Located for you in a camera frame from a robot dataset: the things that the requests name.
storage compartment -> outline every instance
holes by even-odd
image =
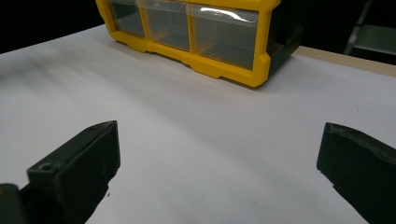
[[[252,70],[259,13],[190,5],[196,53]]]
[[[141,37],[145,36],[135,0],[108,0],[108,4],[117,30]]]
[[[148,37],[155,42],[190,50],[186,4],[180,2],[140,0],[145,9]]]

yellow frame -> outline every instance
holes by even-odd
[[[192,16],[188,17],[190,51],[168,47],[148,39],[148,27],[146,23],[145,10],[139,8],[145,38],[129,35],[117,31],[114,24],[107,0],[95,0],[99,12],[105,21],[105,25],[110,36],[122,43],[125,43],[131,49],[141,52],[156,52],[161,55],[181,61],[189,65],[194,71],[204,75],[228,79],[246,84],[250,87],[258,87],[268,79],[271,58],[266,52],[268,34],[271,22],[272,10],[280,4],[281,0],[184,0],[183,3],[194,3],[209,5],[212,7],[228,7],[237,9],[246,9],[259,12],[257,25],[256,44],[254,49],[253,68],[248,70],[228,63],[219,62],[213,59],[198,55],[195,52],[193,44]]]

white table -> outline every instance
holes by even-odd
[[[326,122],[396,147],[396,78],[293,55],[258,89],[115,42],[105,26],[0,55],[0,182],[117,120],[88,223],[365,223],[316,168]]]

storage organizer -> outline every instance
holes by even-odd
[[[96,0],[96,5],[109,34],[131,49],[257,87],[300,44],[300,17],[291,13],[296,1]]]

dark background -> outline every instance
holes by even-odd
[[[343,53],[365,2],[366,0],[312,0],[306,13],[311,21],[302,45]],[[374,0],[364,23],[396,28],[395,9],[393,1]],[[103,23],[94,0],[3,0],[0,1],[0,53],[70,35]],[[368,50],[354,49],[353,56],[396,63],[394,56]]]

